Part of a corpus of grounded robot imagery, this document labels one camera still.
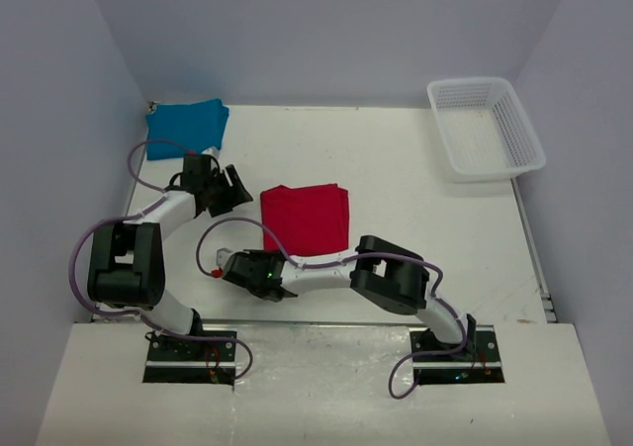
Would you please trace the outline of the red t shirt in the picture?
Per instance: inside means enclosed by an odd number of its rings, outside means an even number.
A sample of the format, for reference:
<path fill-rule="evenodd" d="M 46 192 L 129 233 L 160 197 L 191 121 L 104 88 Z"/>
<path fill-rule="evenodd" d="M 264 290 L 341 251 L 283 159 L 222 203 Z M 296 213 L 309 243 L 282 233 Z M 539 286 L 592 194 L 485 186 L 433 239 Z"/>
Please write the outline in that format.
<path fill-rule="evenodd" d="M 283 185 L 260 194 L 266 250 L 282 245 L 288 254 L 312 257 L 349 247 L 348 191 L 336 184 L 291 188 Z"/>

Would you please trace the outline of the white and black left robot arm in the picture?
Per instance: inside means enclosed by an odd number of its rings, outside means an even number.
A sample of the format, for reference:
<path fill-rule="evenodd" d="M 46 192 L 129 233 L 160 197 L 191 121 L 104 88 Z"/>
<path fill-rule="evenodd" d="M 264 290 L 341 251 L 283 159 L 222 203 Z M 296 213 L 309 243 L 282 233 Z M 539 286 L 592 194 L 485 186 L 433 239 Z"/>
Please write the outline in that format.
<path fill-rule="evenodd" d="M 171 335 L 170 347 L 193 360 L 206 346 L 196 310 L 180 303 L 166 288 L 163 241 L 182 225 L 207 212 L 212 217 L 253 201 L 235 167 L 221 167 L 210 154 L 187 154 L 178 184 L 124 220 L 94 231 L 87 279 L 91 301 L 112 313 L 133 312 L 151 328 Z"/>

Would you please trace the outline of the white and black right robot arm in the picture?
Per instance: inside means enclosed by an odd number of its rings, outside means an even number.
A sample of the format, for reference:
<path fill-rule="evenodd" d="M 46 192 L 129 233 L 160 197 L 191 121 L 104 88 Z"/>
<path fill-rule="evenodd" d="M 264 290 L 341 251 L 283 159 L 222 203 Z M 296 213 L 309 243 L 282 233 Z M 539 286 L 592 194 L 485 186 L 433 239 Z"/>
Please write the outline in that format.
<path fill-rule="evenodd" d="M 430 331 L 424 356 L 462 360 L 476 352 L 476 321 L 438 293 L 443 272 L 409 250 L 374 235 L 357 247 L 314 257 L 264 250 L 217 251 L 221 278 L 274 303 L 315 291 L 348 288 L 385 312 L 414 316 Z"/>

